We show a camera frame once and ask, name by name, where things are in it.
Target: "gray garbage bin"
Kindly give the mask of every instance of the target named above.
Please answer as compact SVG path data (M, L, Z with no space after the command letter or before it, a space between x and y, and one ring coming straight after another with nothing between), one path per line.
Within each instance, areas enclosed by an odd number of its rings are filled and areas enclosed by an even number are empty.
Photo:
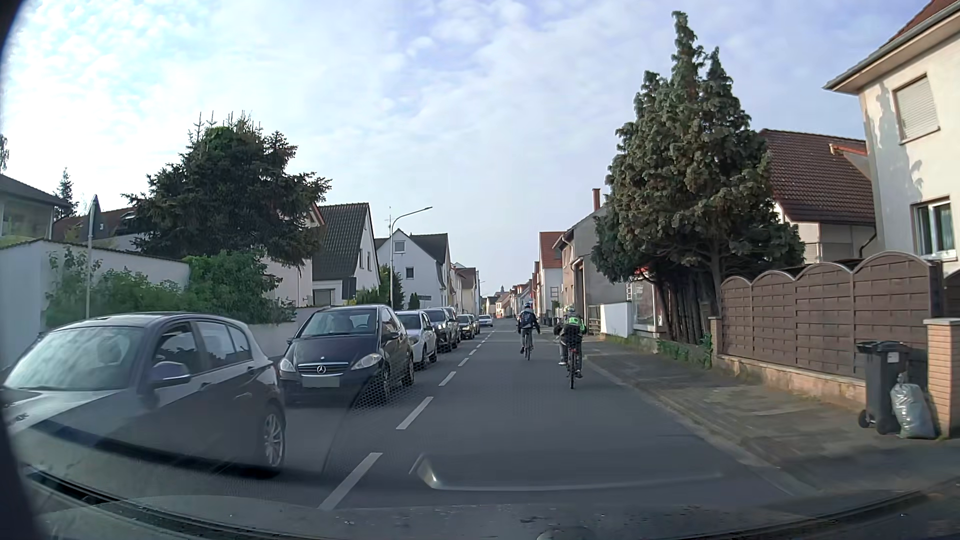
M861 428L874 426L881 435L900 432L890 390L897 383L897 375L906 369L910 348L899 341L874 340L857 343L856 350L867 355L867 408L860 411L857 423Z

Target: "parked car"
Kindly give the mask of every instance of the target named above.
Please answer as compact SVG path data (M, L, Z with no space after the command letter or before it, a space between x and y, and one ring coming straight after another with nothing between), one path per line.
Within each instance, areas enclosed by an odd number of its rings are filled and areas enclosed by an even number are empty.
M446 322L449 325L453 325L454 328L457 328L457 310L454 307L446 306L443 307L443 310L446 311ZM460 340L463 336L460 335L458 331L454 332L455 340L457 343L460 343Z
M457 315L457 327L460 329L460 335L464 339L473 339L476 334L473 333L473 323L467 314Z
M286 457L275 366L247 325L226 317L127 313L71 323L36 341L0 392L14 438L41 423L105 447L269 475Z
M433 325L433 330L437 334L437 347L440 352L449 353L456 349L457 335L460 334L460 331L456 324L447 322L446 310L442 307L429 307L424 309L423 312L430 319L430 324Z
M437 333L430 318L422 310L398 311L396 318L407 330L414 348L414 361L418 368L426 367L427 361L437 361Z
M290 339L278 367L288 401L344 392L382 405L394 387L415 379L407 330L382 305L315 311Z

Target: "car headlight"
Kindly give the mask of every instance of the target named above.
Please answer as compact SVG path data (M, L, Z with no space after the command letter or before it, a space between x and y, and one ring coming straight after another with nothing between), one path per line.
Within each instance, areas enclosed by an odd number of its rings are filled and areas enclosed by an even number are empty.
M381 359L383 359L383 356L381 356L380 354L370 353L369 355L366 355L360 358L359 360L357 360L357 363L353 364L353 367L351 367L350 369L363 369L366 367L375 366L376 364L380 363Z

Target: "road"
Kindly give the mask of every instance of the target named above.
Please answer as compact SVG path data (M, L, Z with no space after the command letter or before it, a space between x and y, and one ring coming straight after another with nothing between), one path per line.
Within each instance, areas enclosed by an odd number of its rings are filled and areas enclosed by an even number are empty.
M419 371L387 405L288 409L287 470L275 479L69 449L42 433L21 444L46 455L40 461L52 473L124 499L227 495L331 510L586 502L744 507L790 497L736 454L589 365L569 389L552 335L540 336L526 361L512 321L483 330Z

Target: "plastic bag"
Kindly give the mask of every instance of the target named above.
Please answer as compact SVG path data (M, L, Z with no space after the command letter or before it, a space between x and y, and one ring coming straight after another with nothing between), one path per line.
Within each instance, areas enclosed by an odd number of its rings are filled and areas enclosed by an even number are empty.
M906 381L906 374L897 376L897 383L890 390L894 414L900 422L901 439L934 439L933 418L926 405L924 391L917 384Z

